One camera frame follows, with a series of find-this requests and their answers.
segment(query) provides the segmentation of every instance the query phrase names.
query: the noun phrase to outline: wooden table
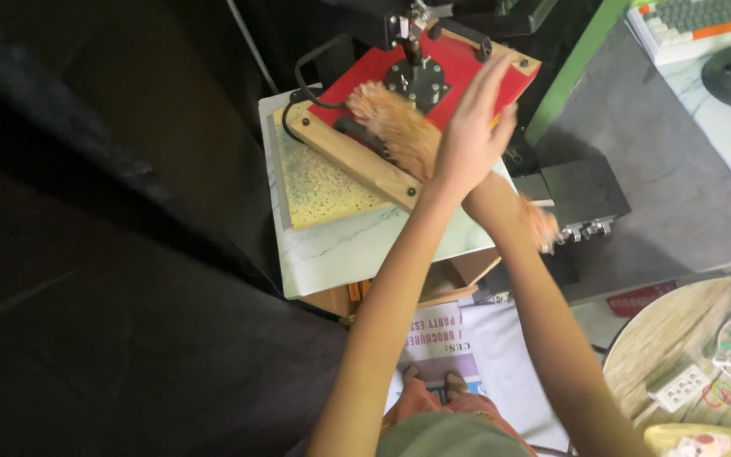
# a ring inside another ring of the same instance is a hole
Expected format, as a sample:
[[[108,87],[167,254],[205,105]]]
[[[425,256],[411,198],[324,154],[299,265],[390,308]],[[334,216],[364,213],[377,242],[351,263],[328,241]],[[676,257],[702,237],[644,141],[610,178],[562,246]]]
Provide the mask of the wooden table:
[[[731,277],[684,286],[658,298],[615,338],[603,373],[626,417],[635,419],[649,408],[653,400],[646,388],[680,365],[695,363],[715,381],[714,389],[703,389],[672,414],[660,408],[654,411],[637,426],[640,434],[650,425],[667,423],[731,429],[731,380],[709,360],[715,351],[716,331],[727,317],[731,317]],[[731,324],[722,330],[722,341],[730,339],[730,330]],[[731,350],[720,352],[731,358]]]

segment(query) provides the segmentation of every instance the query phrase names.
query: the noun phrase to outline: red heat press plate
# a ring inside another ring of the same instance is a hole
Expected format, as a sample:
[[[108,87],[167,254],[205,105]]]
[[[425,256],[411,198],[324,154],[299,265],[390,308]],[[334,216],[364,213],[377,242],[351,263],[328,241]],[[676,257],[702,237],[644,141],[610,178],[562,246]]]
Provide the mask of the red heat press plate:
[[[453,110],[456,109],[456,104],[462,99],[464,90],[482,64],[475,59],[473,46],[449,36],[442,35],[438,40],[432,41],[427,37],[427,31],[425,31],[420,38],[420,43],[423,54],[432,57],[442,67],[444,82],[451,86],[447,95],[426,117],[443,131],[453,115]],[[323,93],[320,100],[326,103],[344,102],[355,87],[369,80],[382,80],[391,65],[404,57],[402,47],[396,47],[390,51],[371,48]],[[495,112],[498,113],[503,107],[516,100],[537,73],[535,70],[531,75],[526,76],[516,68],[510,67],[501,83],[498,100],[495,102]],[[347,108],[329,110],[315,105],[310,107],[310,112],[329,125],[334,124],[340,116],[351,115]]]

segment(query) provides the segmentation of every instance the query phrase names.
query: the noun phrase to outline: red label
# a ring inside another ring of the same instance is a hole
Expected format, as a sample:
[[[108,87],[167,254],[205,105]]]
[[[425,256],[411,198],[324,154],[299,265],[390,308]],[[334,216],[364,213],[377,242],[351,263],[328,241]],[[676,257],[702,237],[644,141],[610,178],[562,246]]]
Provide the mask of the red label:
[[[608,306],[611,306],[611,311],[614,311],[618,317],[634,317],[645,306],[653,303],[656,298],[675,289],[676,282],[670,281],[608,297],[606,301]]]

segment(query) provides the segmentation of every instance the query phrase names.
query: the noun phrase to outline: power strip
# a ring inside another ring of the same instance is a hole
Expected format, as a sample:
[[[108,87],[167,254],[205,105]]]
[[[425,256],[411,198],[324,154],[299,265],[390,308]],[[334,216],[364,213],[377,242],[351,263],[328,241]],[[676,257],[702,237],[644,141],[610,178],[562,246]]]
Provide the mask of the power strip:
[[[691,364],[673,377],[665,377],[654,384],[647,393],[667,412],[676,412],[689,400],[701,396],[701,389],[710,383],[709,378]]]

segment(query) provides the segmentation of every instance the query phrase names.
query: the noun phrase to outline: forearm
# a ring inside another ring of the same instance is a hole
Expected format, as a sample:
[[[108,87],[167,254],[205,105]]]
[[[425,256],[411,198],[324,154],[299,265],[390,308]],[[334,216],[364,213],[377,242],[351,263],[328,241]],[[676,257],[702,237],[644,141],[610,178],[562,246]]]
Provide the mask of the forearm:
[[[594,352],[528,228],[501,214],[484,223],[512,280],[533,366],[580,455],[650,455],[616,408]]]
[[[459,204],[429,184],[360,305],[309,455],[374,455],[382,411],[421,287]]]

